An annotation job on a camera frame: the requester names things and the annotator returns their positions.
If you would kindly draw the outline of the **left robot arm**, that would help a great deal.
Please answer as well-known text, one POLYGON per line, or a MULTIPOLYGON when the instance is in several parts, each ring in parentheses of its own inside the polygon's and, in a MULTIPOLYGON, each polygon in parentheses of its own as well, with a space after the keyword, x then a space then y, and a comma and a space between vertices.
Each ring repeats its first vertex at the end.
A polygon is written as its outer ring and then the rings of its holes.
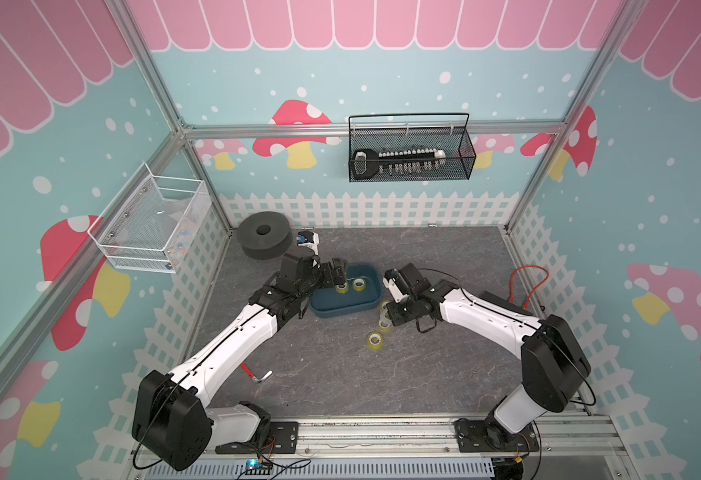
POLYGON ((264 409, 244 401, 218 412, 208 406, 258 346, 304 315, 302 304, 314 292, 344 284, 346 260, 324 262, 310 248, 288 250, 280 271, 216 338, 170 372, 152 370, 142 378, 132 438, 176 471, 218 446, 264 446, 270 434, 270 414, 264 409))

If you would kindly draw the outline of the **red handled hex key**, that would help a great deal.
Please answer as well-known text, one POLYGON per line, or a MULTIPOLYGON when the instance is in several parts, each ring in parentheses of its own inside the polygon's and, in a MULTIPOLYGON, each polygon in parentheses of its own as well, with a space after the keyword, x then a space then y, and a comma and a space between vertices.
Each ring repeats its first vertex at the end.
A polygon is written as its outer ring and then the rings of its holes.
POLYGON ((246 363, 240 364, 240 368, 244 370, 244 373, 246 373, 248 378, 254 381, 254 383, 264 383, 266 380, 269 380, 272 377, 272 374, 274 374, 272 370, 268 370, 264 375, 256 375, 256 372, 252 371, 252 369, 250 369, 246 363))

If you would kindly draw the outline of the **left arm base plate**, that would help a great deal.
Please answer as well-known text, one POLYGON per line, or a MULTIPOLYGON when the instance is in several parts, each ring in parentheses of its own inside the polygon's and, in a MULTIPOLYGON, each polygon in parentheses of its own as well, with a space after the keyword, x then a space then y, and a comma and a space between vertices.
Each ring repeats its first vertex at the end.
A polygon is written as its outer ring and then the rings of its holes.
POLYGON ((264 422, 245 442, 232 442, 214 448, 216 454, 295 454, 300 423, 292 421, 264 422))

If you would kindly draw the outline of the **dark grey filament spool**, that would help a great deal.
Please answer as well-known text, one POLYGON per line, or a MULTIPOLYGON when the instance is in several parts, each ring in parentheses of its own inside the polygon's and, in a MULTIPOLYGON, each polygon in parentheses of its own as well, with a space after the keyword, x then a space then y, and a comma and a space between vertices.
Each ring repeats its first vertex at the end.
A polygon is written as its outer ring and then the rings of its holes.
POLYGON ((282 256, 292 246, 292 228, 282 213, 258 212, 238 226, 236 240, 246 257, 270 260, 282 256))

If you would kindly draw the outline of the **green circuit board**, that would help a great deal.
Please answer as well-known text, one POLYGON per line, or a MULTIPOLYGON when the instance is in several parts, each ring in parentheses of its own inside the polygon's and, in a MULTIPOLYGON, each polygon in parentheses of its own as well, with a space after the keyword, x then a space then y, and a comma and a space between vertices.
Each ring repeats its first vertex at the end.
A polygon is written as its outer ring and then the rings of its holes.
POLYGON ((251 459, 246 464, 246 475, 272 476, 276 465, 266 459, 251 459))

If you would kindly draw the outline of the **black socket holder tool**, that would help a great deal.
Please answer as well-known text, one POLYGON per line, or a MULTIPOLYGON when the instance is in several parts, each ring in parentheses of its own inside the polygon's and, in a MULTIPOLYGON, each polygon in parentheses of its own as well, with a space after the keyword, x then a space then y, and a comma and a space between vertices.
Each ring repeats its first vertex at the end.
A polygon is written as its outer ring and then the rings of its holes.
POLYGON ((348 162, 350 179, 372 180, 378 176, 414 175, 438 169, 446 162, 444 150, 419 148, 404 151, 360 149, 348 162))

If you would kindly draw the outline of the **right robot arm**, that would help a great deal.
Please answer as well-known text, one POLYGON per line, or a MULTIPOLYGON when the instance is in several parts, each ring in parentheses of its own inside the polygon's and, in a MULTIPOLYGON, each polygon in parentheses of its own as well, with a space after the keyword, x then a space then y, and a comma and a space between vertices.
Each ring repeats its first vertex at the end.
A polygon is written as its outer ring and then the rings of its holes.
POLYGON ((520 360, 520 386, 485 420, 496 448, 541 416, 563 412, 592 373, 572 328, 559 316, 541 319, 490 292, 470 294, 448 279, 432 283, 412 263, 387 271, 384 284, 393 298, 386 310, 394 326, 428 316, 464 327, 520 360))

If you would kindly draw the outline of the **teal plastic storage box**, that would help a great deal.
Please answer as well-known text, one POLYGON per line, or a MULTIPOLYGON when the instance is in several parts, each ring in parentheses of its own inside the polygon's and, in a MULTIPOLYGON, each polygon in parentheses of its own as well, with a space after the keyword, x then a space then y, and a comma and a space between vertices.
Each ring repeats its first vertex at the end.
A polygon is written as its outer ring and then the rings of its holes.
POLYGON ((336 288, 318 290, 310 298, 310 311, 318 318, 335 318, 376 309, 383 298, 383 286, 380 274, 373 264, 356 263, 348 266, 346 282, 350 283, 350 291, 338 294, 336 288), (368 281, 367 288, 362 292, 353 289, 354 278, 364 277, 368 281))

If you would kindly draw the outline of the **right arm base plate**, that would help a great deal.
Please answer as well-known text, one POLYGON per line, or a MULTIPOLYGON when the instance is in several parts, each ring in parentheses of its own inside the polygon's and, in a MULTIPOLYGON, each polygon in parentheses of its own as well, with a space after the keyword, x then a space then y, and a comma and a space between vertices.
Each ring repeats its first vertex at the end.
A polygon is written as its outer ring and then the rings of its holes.
POLYGON ((532 423, 519 433, 510 434, 502 427, 485 420, 460 418, 453 423, 461 453, 486 453, 528 455, 540 451, 540 437, 532 423))

